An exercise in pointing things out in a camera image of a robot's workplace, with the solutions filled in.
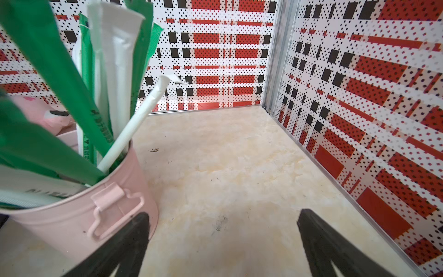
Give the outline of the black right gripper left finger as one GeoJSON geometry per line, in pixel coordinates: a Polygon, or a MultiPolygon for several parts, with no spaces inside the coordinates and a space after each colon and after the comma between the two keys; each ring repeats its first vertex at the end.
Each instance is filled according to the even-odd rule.
{"type": "Polygon", "coordinates": [[[66,277],[137,277],[149,244],[150,217],[141,212],[66,277]]]}

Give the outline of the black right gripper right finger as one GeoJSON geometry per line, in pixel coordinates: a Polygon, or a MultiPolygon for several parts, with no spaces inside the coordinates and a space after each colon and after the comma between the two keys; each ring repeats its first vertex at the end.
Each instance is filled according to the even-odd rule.
{"type": "Polygon", "coordinates": [[[393,274],[366,256],[311,209],[303,209],[297,225],[314,277],[391,277],[393,274]]]}

